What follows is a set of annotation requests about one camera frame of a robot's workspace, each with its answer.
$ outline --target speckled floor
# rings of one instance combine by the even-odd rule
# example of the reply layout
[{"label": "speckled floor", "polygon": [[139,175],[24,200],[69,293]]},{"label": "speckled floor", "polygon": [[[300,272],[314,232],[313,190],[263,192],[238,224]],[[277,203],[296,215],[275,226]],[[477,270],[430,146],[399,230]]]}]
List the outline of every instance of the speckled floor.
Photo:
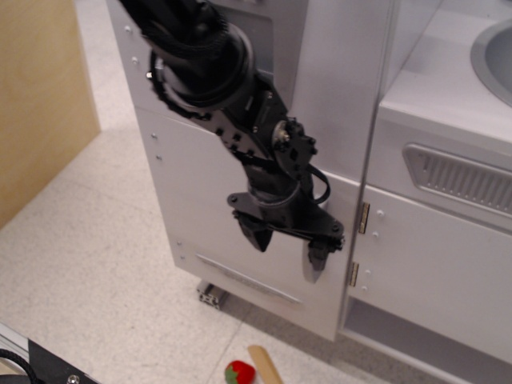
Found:
[{"label": "speckled floor", "polygon": [[222,383],[251,344],[289,384],[440,384],[235,296],[223,312],[197,300],[172,263],[106,5],[75,3],[103,131],[0,231],[0,322],[104,384]]}]

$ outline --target vent grille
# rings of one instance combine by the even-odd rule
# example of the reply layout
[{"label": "vent grille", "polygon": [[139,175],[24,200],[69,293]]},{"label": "vent grille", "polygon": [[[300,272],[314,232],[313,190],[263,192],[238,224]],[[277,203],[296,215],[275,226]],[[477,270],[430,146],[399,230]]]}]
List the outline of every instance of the vent grille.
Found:
[{"label": "vent grille", "polygon": [[415,144],[404,158],[417,187],[512,215],[512,172]]}]

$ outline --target door hinge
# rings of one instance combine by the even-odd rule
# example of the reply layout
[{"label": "door hinge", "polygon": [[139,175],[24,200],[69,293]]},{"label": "door hinge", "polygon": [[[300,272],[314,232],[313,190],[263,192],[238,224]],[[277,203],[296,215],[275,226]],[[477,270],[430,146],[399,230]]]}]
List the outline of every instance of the door hinge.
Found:
[{"label": "door hinge", "polygon": [[352,266],[350,268],[349,286],[355,286],[355,283],[358,280],[358,272],[359,272],[359,263],[352,262]]},{"label": "door hinge", "polygon": [[359,222],[359,233],[364,234],[366,232],[366,224],[368,223],[368,213],[370,212],[370,204],[364,202],[362,204],[361,221]]}]

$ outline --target wooden stick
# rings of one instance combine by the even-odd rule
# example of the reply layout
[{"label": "wooden stick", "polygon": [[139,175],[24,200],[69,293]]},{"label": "wooden stick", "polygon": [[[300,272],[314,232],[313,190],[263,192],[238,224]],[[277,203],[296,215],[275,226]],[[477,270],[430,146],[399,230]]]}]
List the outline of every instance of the wooden stick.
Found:
[{"label": "wooden stick", "polygon": [[249,354],[256,365],[256,370],[265,384],[283,384],[278,370],[272,363],[268,352],[262,346],[249,346]]}]

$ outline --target screw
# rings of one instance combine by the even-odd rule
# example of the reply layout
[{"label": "screw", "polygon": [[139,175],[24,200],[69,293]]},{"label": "screw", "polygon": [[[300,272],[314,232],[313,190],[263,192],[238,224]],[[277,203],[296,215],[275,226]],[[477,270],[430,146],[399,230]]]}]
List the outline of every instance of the screw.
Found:
[{"label": "screw", "polygon": [[76,374],[72,374],[67,378],[67,384],[80,384],[80,377]]}]

